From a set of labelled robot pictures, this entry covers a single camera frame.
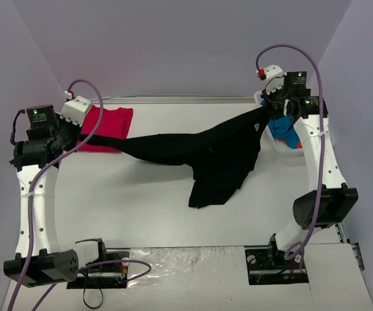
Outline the black t-shirt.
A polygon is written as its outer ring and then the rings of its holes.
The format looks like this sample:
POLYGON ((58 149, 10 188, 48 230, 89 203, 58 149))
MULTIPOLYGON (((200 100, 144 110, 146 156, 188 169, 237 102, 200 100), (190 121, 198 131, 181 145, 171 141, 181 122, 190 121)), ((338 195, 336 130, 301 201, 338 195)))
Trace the black t-shirt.
POLYGON ((199 133, 159 133, 129 139, 93 135, 92 146, 110 147, 136 159, 188 165, 194 184, 189 207, 225 204, 254 170, 261 136, 270 120, 266 107, 256 108, 199 133))

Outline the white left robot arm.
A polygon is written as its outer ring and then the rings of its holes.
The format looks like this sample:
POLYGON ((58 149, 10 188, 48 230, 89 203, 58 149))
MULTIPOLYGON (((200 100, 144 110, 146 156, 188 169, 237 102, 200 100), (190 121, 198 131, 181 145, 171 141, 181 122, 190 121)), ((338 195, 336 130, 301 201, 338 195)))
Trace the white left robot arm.
POLYGON ((27 140, 14 143, 11 164, 16 169, 21 194, 20 233, 15 257, 3 264, 4 274, 27 288, 73 282, 87 264, 105 269, 109 254, 99 240, 62 250, 56 234, 54 191, 64 154, 78 143, 82 124, 91 109, 88 100, 70 100, 61 112, 52 105, 34 106, 27 140))

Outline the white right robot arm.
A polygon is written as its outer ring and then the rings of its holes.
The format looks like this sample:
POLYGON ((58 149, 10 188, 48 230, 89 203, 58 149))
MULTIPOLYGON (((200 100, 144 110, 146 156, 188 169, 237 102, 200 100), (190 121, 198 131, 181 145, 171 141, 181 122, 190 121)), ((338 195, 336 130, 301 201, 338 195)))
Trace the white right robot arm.
POLYGON ((267 262, 280 268, 304 256, 310 238, 344 220, 358 200, 358 191, 348 186, 331 143, 328 109, 321 94, 311 95, 305 71, 283 72, 278 66, 260 69, 265 82, 261 92, 272 120, 289 118, 307 165, 308 192, 293 203, 293 217, 271 237, 267 262))

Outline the blue t-shirt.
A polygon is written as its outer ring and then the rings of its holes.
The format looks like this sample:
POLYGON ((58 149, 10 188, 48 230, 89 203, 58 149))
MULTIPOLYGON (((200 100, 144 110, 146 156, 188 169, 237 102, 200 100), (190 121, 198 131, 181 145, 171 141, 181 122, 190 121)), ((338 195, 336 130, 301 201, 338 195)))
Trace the blue t-shirt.
POLYGON ((299 136, 295 132, 291 119, 288 116, 276 120, 271 119, 268 123, 268 127, 274 140, 299 140, 299 136))

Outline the orange t-shirt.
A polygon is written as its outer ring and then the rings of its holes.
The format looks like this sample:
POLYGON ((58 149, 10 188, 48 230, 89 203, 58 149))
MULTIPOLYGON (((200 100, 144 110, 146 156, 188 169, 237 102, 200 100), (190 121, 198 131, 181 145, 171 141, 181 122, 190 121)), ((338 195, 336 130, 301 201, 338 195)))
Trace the orange t-shirt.
POLYGON ((275 142, 277 144, 283 144, 284 146, 286 146, 290 149, 293 149, 293 150, 302 148, 302 144, 298 139, 296 139, 296 140, 276 139, 275 142))

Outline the red folded t-shirt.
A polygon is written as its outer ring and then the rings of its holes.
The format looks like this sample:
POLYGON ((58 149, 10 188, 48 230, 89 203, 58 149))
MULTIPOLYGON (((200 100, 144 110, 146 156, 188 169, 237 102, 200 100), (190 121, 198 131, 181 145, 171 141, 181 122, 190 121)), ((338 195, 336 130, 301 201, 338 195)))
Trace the red folded t-shirt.
MULTIPOLYGON (((92 106, 90 112, 86 115, 82 126, 81 134, 90 134, 94 129, 100 114, 100 108, 92 106)), ((129 133, 134 110, 132 108, 104 109, 103 118, 96 135, 102 135, 111 138, 126 139, 129 133)), ((102 152, 118 153, 110 147, 93 146, 86 143, 79 149, 80 152, 102 152)))

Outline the white plastic basket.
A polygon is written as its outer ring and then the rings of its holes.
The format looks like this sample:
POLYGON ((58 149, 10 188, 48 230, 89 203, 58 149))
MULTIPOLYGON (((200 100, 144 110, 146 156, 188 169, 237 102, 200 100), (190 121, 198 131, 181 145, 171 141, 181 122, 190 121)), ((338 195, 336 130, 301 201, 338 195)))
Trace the white plastic basket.
POLYGON ((293 128, 291 115, 273 119, 265 130, 271 146, 282 156, 302 156, 302 144, 293 128))

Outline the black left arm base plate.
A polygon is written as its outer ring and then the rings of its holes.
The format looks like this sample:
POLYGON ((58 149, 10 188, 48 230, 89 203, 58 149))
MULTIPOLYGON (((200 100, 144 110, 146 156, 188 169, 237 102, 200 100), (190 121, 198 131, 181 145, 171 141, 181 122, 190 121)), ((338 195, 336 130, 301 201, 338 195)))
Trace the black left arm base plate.
POLYGON ((124 289, 127 287, 127 273, 123 272, 122 264, 88 268, 84 273, 79 273, 73 282, 67 283, 66 289, 124 289))

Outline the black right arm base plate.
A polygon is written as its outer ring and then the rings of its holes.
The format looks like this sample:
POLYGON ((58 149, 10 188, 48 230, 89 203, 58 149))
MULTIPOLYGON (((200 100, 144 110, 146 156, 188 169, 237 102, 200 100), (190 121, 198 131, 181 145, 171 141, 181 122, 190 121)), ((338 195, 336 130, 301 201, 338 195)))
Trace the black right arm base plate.
POLYGON ((248 283, 251 286, 307 284, 306 266, 282 255, 271 259, 267 247, 245 248, 248 283))

